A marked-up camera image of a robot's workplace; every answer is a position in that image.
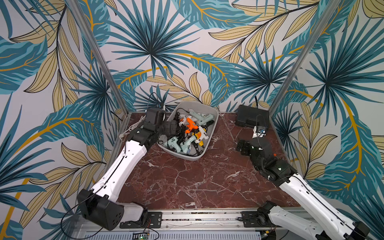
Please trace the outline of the white glue gun orange trigger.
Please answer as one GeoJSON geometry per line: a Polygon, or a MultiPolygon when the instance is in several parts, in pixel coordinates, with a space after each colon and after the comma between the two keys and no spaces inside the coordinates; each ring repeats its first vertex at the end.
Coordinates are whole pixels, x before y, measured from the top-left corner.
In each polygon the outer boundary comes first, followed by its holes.
{"type": "Polygon", "coordinates": [[[199,126],[198,130],[199,130],[199,132],[195,134],[195,137],[197,139],[202,139],[202,140],[208,140],[209,139],[209,137],[208,137],[208,135],[207,135],[207,133],[203,127],[199,126]]]}

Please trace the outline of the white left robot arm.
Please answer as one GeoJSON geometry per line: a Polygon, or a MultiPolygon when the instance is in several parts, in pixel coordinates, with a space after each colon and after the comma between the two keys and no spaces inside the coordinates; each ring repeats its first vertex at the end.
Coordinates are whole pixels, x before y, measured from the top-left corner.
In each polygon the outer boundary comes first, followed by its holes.
{"type": "Polygon", "coordinates": [[[176,122],[165,120],[166,112],[149,108],[145,119],[127,136],[122,151],[107,172],[90,190],[81,190],[77,196],[84,219],[111,231],[120,222],[145,222],[145,208],[139,204],[117,202],[123,185],[138,162],[162,135],[175,133],[176,122]]]}

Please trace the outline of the large mint green glue gun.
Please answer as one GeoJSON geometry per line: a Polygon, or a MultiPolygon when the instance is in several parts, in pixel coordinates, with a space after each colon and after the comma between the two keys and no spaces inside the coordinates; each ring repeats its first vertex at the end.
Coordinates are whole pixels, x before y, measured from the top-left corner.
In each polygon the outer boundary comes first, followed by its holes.
{"type": "Polygon", "coordinates": [[[189,114],[192,117],[197,119],[196,123],[197,123],[198,126],[205,125],[206,123],[208,123],[209,121],[212,121],[214,119],[214,116],[212,114],[208,114],[206,116],[202,116],[199,113],[196,113],[194,110],[190,110],[189,114]]]}

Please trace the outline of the small mint glue gun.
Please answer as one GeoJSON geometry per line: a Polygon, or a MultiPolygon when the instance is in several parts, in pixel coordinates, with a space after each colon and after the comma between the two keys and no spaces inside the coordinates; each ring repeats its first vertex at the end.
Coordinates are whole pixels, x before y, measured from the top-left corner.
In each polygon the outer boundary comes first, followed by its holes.
{"type": "Polygon", "coordinates": [[[196,139],[197,138],[195,136],[192,136],[183,143],[181,143],[181,149],[184,154],[187,154],[189,152],[191,144],[194,143],[196,139]]]}

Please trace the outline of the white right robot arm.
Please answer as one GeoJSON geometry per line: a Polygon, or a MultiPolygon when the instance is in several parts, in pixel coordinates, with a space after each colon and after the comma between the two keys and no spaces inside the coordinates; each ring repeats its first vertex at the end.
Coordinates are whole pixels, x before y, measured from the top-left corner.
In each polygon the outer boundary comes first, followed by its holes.
{"type": "Polygon", "coordinates": [[[265,221],[283,227],[306,240],[367,240],[370,229],[360,221],[353,221],[318,194],[286,160],[278,158],[268,141],[240,140],[237,151],[250,158],[253,167],[264,178],[291,196],[313,221],[283,210],[268,201],[258,212],[265,221]]]}

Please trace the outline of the yellow glue gun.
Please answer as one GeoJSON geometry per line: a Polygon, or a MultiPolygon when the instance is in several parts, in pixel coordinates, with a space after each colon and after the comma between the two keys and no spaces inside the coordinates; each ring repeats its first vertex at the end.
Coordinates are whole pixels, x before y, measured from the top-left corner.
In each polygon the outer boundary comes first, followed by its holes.
{"type": "Polygon", "coordinates": [[[195,140],[195,143],[198,144],[199,146],[203,147],[204,146],[204,142],[202,139],[197,139],[195,140]]]}

